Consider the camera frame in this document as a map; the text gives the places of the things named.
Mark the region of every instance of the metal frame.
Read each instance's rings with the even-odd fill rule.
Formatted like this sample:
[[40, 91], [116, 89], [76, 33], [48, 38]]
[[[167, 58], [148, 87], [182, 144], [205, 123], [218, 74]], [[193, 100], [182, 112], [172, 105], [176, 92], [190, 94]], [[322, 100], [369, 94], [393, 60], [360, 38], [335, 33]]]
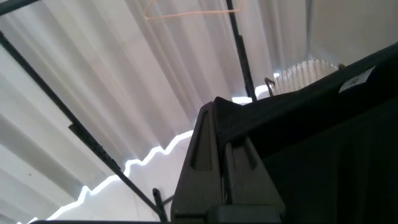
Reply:
[[[7, 13], [20, 9], [29, 4], [35, 3], [39, 0], [8, 0], [0, 3], [0, 16]], [[231, 0], [226, 0], [228, 9], [232, 10], [233, 5]], [[256, 101], [256, 94], [254, 92], [254, 86], [250, 74], [250, 68], [248, 58], [244, 48], [243, 38], [239, 35], [238, 26], [236, 24], [235, 14], [232, 12], [229, 14], [231, 19], [231, 25], [234, 32], [236, 48], [238, 50], [239, 61], [242, 68], [243, 78], [245, 82], [245, 88], [248, 95], [253, 101]], [[164, 210], [164, 205], [171, 202], [174, 196], [166, 199], [162, 202], [162, 197], [157, 189], [153, 189], [153, 195], [155, 197], [154, 204], [129, 178], [127, 178], [117, 163], [109, 156], [109, 154], [103, 149], [98, 141], [90, 134], [90, 132], [80, 123], [76, 116], [68, 109], [68, 107], [62, 102], [57, 94], [46, 84], [46, 82], [40, 77], [40, 75], [34, 70], [34, 68], [28, 63], [28, 61], [21, 55], [21, 53], [7, 40], [3, 32], [0, 30], [0, 44], [7, 50], [7, 52], [13, 57], [13, 59], [25, 70], [25, 72], [36, 82], [36, 84], [45, 92], [45, 94], [60, 108], [65, 116], [72, 122], [69, 129], [83, 141], [87, 147], [94, 152], [94, 154], [101, 159], [138, 197], [144, 201], [156, 214], [158, 214], [162, 222], [167, 222], [167, 216]]]

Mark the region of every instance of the white label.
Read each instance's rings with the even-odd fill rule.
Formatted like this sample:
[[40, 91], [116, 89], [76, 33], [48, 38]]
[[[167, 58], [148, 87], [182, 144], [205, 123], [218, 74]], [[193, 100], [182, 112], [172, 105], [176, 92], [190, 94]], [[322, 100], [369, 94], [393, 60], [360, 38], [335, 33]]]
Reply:
[[342, 91], [347, 90], [353, 86], [356, 86], [356, 85], [366, 82], [366, 80], [368, 79], [368, 77], [371, 74], [371, 72], [373, 71], [373, 69], [374, 69], [374, 67], [360, 75], [355, 76], [354, 78], [350, 78], [349, 80], [347, 80], [347, 82], [344, 82], [344, 84], [340, 88], [339, 93], [341, 93]]

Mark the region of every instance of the orange wire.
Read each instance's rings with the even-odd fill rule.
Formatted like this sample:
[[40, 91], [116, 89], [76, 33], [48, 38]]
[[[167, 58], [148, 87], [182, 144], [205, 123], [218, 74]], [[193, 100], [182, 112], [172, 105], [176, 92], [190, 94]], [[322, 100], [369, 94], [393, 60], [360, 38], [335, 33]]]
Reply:
[[149, 6], [151, 6], [155, 1], [158, 1], [158, 0], [150, 0], [150, 2], [148, 2], [148, 4], [144, 8], [144, 17], [147, 20], [178, 17], [178, 16], [186, 16], [186, 15], [190, 15], [190, 14], [220, 14], [220, 13], [239, 12], [239, 11], [242, 11], [243, 8], [244, 8], [243, 0], [239, 0], [241, 2], [241, 7], [239, 9], [216, 10], [216, 11], [195, 11], [195, 12], [184, 12], [184, 13], [178, 13], [178, 14], [171, 14], [171, 15], [166, 15], [166, 16], [147, 17], [147, 10], [148, 10]]

